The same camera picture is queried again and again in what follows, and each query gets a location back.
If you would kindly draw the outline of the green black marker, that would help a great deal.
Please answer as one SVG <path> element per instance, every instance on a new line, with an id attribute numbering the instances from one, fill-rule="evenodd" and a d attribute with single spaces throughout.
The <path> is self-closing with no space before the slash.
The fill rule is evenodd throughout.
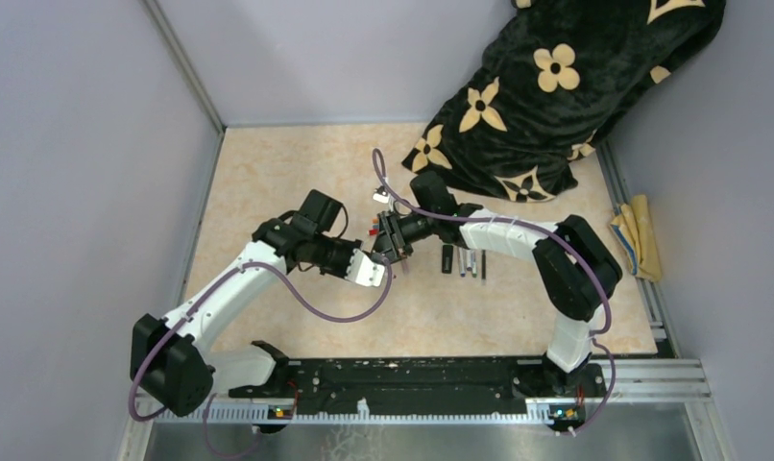
<path id="1" fill-rule="evenodd" d="M 454 247 L 449 244 L 442 246 L 441 272 L 451 274 L 454 264 Z"/>

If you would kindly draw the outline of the blue cap white marker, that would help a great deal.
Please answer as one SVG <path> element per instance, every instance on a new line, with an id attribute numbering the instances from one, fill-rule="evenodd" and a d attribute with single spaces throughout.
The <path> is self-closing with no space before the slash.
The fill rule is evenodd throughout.
<path id="1" fill-rule="evenodd" d="M 469 258 L 465 249 L 463 248 L 457 249 L 457 260 L 458 260 L 459 275 L 461 278 L 464 278 L 469 272 L 468 271 Z"/>

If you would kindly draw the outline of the thin black pen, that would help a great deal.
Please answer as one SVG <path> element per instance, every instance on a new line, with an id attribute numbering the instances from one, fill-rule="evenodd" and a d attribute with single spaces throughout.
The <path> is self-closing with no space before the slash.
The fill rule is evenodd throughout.
<path id="1" fill-rule="evenodd" d="M 480 274 L 480 280 L 482 285 L 487 284 L 487 252 L 485 250 L 482 250 L 480 252 L 480 267 L 479 267 L 479 274 Z"/>

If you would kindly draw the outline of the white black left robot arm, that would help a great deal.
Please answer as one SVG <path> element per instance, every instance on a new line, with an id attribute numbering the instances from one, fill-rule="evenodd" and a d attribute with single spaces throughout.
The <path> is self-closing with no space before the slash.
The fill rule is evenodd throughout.
<path id="1" fill-rule="evenodd" d="M 362 249 L 359 240 L 330 236 L 328 231 L 344 206 L 312 190 L 297 210 L 265 221 L 238 256 L 203 289 L 179 307 L 157 318 L 141 317 L 133 326 L 131 417 L 143 422 L 136 404 L 144 391 L 166 410 L 186 416 L 216 393 L 254 387 L 265 397 L 286 388 L 288 373 L 273 347 L 256 341 L 239 352 L 215 352 L 222 332 L 253 300 L 282 282 L 309 312 L 330 321 L 344 320 L 320 311 L 289 280 L 299 265 L 364 287 L 386 280 L 384 261 Z"/>

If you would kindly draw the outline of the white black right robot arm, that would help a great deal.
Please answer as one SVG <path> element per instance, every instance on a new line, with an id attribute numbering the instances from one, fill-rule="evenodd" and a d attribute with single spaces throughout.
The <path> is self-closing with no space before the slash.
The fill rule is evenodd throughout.
<path id="1" fill-rule="evenodd" d="M 533 262 L 558 314 L 543 369 L 545 388 L 567 396 L 582 381 L 596 336 L 612 323 L 610 299 L 622 270 L 590 224 L 578 215 L 557 223 L 534 223 L 459 203 L 435 173 L 411 182 L 417 201 L 405 216 L 378 215 L 375 253 L 399 262 L 414 243 L 431 236 L 464 250 L 494 252 Z"/>

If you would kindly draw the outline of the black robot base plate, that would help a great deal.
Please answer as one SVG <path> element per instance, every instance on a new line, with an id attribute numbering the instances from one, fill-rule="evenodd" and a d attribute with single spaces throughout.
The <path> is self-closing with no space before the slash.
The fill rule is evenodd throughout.
<path id="1" fill-rule="evenodd" d="M 229 389 L 236 399 L 283 399 L 300 416 L 522 414 L 535 398 L 585 403 L 607 392 L 602 369 L 587 362 L 565 374 L 534 356 L 280 360 L 268 381 Z"/>

